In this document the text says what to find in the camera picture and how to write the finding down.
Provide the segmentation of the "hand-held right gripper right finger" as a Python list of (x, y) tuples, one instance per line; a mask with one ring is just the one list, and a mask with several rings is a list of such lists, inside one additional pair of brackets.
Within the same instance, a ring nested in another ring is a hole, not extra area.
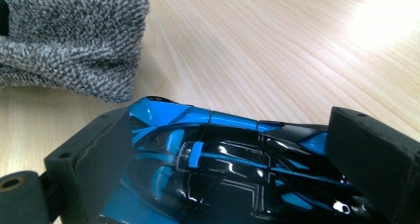
[(334, 107), (325, 153), (390, 222), (420, 224), (420, 142), (362, 112)]

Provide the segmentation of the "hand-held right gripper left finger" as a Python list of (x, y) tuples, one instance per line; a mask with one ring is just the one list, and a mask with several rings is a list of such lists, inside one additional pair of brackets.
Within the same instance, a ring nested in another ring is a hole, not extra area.
[(45, 158), (51, 181), (62, 186), (63, 224), (92, 224), (133, 157), (129, 111), (95, 118)]

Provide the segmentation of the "grey cloth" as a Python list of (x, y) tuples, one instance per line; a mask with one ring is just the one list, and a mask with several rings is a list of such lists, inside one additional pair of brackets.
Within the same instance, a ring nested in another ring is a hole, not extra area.
[(129, 101), (150, 0), (0, 0), (0, 87)]

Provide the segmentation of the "blue toy car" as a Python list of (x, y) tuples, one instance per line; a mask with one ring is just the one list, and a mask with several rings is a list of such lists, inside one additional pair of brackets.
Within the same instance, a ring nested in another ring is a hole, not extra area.
[(104, 224), (390, 224), (326, 158), (328, 128), (144, 97)]

